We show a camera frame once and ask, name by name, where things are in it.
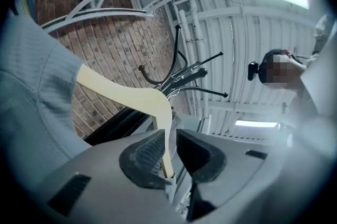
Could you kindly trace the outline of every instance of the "wooden hanger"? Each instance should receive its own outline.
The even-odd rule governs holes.
[[[116,84],[84,64],[78,72],[76,81],[114,102],[152,116],[154,127],[165,130],[165,153],[162,160],[164,175],[166,178],[174,176],[169,154],[172,110],[162,92],[153,88],[130,88]]]

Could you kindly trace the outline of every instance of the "brick wall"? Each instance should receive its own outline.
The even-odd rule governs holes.
[[[68,14],[81,0],[35,0],[39,24]],[[105,0],[103,7],[132,8],[131,0]],[[132,16],[94,18],[51,32],[54,38],[80,57],[86,65],[109,80],[129,87],[150,87],[140,71],[144,65],[155,80],[168,73],[173,38],[165,8],[154,18]],[[185,94],[172,99],[178,112],[189,114]],[[77,84],[72,100],[76,132],[86,137],[123,106]]]

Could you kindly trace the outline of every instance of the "black headphones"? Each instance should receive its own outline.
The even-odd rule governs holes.
[[[248,80],[252,81],[256,74],[259,73],[259,64],[255,61],[249,63],[248,65]]]

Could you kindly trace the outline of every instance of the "gray fabric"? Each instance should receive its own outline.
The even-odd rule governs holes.
[[[32,191],[90,146],[75,133],[71,98],[81,60],[29,17],[10,17],[0,37],[0,146]]]

